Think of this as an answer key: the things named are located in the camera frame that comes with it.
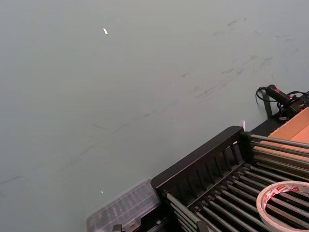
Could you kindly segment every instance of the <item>cardboard box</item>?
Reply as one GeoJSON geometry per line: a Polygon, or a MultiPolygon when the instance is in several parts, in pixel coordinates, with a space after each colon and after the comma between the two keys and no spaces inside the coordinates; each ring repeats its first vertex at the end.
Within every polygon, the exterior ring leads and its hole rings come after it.
{"type": "MultiPolygon", "coordinates": [[[[307,107],[302,112],[300,112],[295,117],[293,117],[291,120],[289,120],[284,125],[279,127],[277,130],[271,133],[269,137],[309,144],[309,107],[307,107]]],[[[272,142],[267,142],[267,141],[262,141],[262,143],[309,152],[309,149],[305,149],[305,148],[282,145],[282,144],[277,144],[277,143],[272,143],[272,142]]],[[[262,147],[255,147],[255,148],[259,150],[265,150],[265,151],[269,151],[272,153],[280,154],[283,156],[288,156],[293,159],[305,160],[309,162],[309,157],[303,157],[303,156],[294,155],[290,153],[274,151],[274,150],[262,148],[262,147]]]]}

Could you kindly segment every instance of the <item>gray surface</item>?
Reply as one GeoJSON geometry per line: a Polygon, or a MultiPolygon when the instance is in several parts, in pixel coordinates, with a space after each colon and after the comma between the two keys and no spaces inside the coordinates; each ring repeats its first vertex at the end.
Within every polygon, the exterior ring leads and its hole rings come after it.
{"type": "Polygon", "coordinates": [[[308,90],[308,7],[0,1],[1,230],[82,232],[224,128],[265,120],[257,87],[308,90]]]}

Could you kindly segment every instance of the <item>roll of tape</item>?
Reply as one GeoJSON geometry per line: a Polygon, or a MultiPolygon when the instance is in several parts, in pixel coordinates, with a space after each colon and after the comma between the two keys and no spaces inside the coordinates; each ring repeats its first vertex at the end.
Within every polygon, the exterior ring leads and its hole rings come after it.
{"type": "Polygon", "coordinates": [[[289,191],[309,193],[309,183],[301,181],[282,181],[267,186],[257,196],[257,211],[259,212],[262,221],[274,232],[309,232],[309,230],[300,230],[289,227],[266,212],[266,204],[270,198],[276,194],[289,191]]]}

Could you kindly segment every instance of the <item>black cable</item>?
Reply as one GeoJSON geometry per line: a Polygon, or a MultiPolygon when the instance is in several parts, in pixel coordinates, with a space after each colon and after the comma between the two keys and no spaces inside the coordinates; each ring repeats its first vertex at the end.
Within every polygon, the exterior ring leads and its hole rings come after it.
{"type": "MultiPolygon", "coordinates": [[[[290,100],[288,103],[286,103],[286,104],[283,105],[283,104],[281,104],[279,101],[276,101],[276,100],[266,100],[266,99],[264,99],[263,97],[261,97],[261,96],[259,95],[259,92],[261,92],[261,91],[266,91],[266,89],[267,89],[267,87],[259,87],[259,88],[256,90],[256,92],[255,92],[255,101],[256,101],[256,103],[258,104],[257,98],[261,99],[261,100],[264,101],[264,102],[276,102],[276,103],[277,103],[277,107],[278,107],[278,109],[279,109],[279,114],[280,114],[280,115],[283,114],[284,109],[285,109],[287,106],[291,105],[293,102],[295,102],[295,101],[297,101],[297,100],[300,99],[300,97],[291,98],[291,100],[290,100]]],[[[291,94],[302,94],[302,95],[305,95],[305,96],[309,99],[309,93],[306,93],[306,92],[292,91],[292,92],[288,93],[288,95],[291,95],[291,94]]]]}
{"type": "Polygon", "coordinates": [[[257,98],[256,97],[258,97],[259,99],[261,99],[262,101],[264,101],[264,102],[278,102],[278,101],[275,101],[275,100],[266,100],[266,99],[264,99],[263,97],[261,97],[258,93],[260,92],[260,91],[262,91],[262,90],[265,90],[266,91],[266,89],[267,89],[267,87],[259,87],[257,90],[256,90],[256,92],[255,92],[255,101],[256,101],[256,103],[257,103],[257,98]]]}

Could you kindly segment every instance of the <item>clear plastic container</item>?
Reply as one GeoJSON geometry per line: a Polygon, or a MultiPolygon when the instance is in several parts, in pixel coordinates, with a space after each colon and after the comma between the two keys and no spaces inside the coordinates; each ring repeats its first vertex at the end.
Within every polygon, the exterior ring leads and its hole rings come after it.
{"type": "Polygon", "coordinates": [[[115,224],[132,232],[140,226],[140,219],[159,205],[159,200],[146,179],[127,190],[86,220],[87,232],[111,232],[115,224]]]}

